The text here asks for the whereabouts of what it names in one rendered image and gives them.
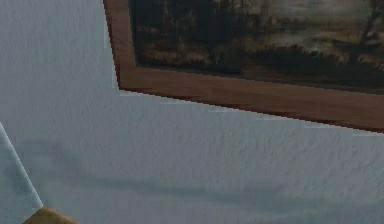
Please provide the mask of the brown framed landscape painting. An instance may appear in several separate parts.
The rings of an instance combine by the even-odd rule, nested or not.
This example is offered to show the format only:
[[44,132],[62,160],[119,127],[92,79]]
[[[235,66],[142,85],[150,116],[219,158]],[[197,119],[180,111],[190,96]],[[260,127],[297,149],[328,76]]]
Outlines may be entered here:
[[121,90],[384,134],[384,0],[102,0]]

